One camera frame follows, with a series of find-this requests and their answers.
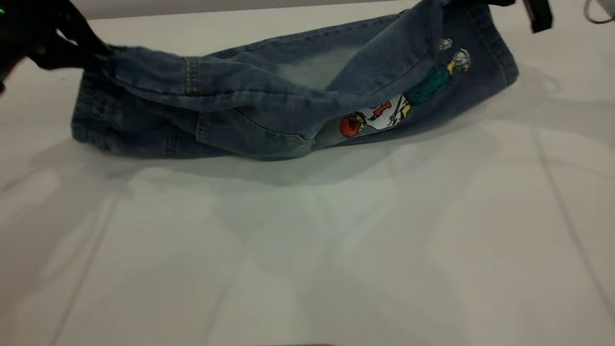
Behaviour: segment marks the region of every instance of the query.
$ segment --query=blue denim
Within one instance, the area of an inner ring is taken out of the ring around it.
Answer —
[[[205,57],[113,51],[84,72],[73,137],[146,156],[287,158],[392,139],[518,75],[488,7],[455,0]]]

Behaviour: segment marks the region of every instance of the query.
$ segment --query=white surface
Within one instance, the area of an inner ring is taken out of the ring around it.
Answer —
[[[206,54],[412,4],[93,27]],[[79,72],[24,63],[0,101],[0,345],[615,345],[615,31],[555,5],[539,35],[494,9],[521,69],[497,97],[281,162],[101,154],[70,139]]]
[[[86,18],[120,18],[275,7],[316,6],[369,0],[72,0]]]

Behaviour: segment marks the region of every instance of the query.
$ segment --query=cartoon character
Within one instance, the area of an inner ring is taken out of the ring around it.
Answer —
[[[452,39],[444,38],[440,41],[440,50],[447,50],[452,45]],[[412,107],[429,101],[446,90],[453,83],[455,70],[466,72],[469,68],[470,53],[461,48],[453,54],[447,65],[434,69],[425,79],[398,97],[377,107],[360,110],[346,116],[340,123],[339,129],[345,137],[352,138],[361,133],[365,125],[376,130],[395,126],[408,116]]]

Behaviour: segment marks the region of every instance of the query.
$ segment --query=jeans pocket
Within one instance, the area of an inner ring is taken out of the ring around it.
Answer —
[[[269,130],[231,108],[199,115],[196,141],[245,156],[291,158],[312,151],[313,140]]]

